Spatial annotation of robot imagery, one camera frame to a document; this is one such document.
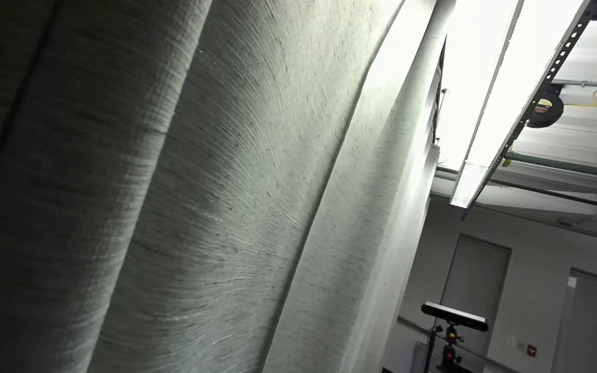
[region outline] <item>curtain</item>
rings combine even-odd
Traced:
[[[0,0],[0,370],[377,368],[449,7]]]

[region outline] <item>pipe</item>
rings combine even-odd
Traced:
[[[550,195],[550,197],[555,197],[555,198],[567,198],[567,200],[575,200],[575,202],[584,202],[584,204],[595,204],[597,207],[597,200],[593,200],[593,198],[582,198],[582,197],[572,197],[572,195],[553,193],[553,191],[546,191],[546,188],[536,188],[536,187],[529,187],[529,184],[516,184],[516,181],[504,181],[504,180],[493,180],[493,184],[520,188],[520,191],[530,191],[530,193]]]
[[[553,78],[555,85],[597,87],[597,80]]]
[[[439,176],[433,181],[433,193],[450,197],[453,188],[450,188],[449,181],[454,181],[453,176],[454,176],[454,172],[439,168]],[[575,195],[565,195],[565,193],[555,193],[555,191],[546,191],[546,188],[536,188],[536,187],[529,187],[529,184],[516,184],[516,181],[504,181],[504,180],[490,180],[481,188],[481,191],[485,191],[485,193],[481,193],[481,202],[484,204],[516,204],[516,207],[536,207],[536,209],[546,209],[546,210],[553,209],[553,210],[582,212],[582,210],[578,210],[575,207],[567,207],[567,204],[550,200],[550,198],[537,200],[537,198],[520,197],[523,200],[513,200],[515,195],[510,195],[508,191],[500,191],[500,187],[510,187],[510,188],[516,188],[516,191],[537,193],[537,195],[544,195],[544,197],[553,197],[553,198],[563,198],[563,200],[572,200],[572,202],[597,207],[595,198],[582,198],[582,197],[575,197]]]
[[[595,166],[571,163],[571,161],[547,160],[547,157],[536,157],[536,154],[516,153],[516,150],[508,150],[506,160],[597,176],[597,168]]]
[[[593,232],[593,229],[582,229],[582,227],[567,226],[567,223],[558,223],[558,221],[546,221],[546,220],[529,218],[529,216],[523,216],[523,212],[513,212],[508,209],[496,209],[496,207],[485,207],[485,204],[478,204],[476,209],[492,210],[492,212],[504,212],[504,216],[510,216],[510,218],[519,218],[519,220],[526,220],[526,221],[536,221],[536,223],[546,223],[546,226],[552,226],[552,227],[560,227],[560,229],[569,229],[569,232],[577,232],[577,234],[584,234],[584,236],[597,237],[597,232]]]

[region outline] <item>room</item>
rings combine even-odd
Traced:
[[[597,0],[0,0],[0,373],[597,373]]]

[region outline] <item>gray curtain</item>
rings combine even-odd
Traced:
[[[376,370],[449,7],[0,0],[0,370]]]

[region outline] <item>curtain fold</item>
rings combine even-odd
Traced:
[[[396,1],[214,1],[92,370],[260,370]]]
[[[0,370],[376,370],[449,6],[0,0]]]
[[[0,105],[24,87],[0,108],[0,370],[86,370],[206,6],[60,1],[27,76],[51,4],[6,6]]]
[[[404,1],[390,29],[293,277],[267,373],[381,368],[421,234],[413,218],[423,221],[435,168],[430,120],[453,4]]]

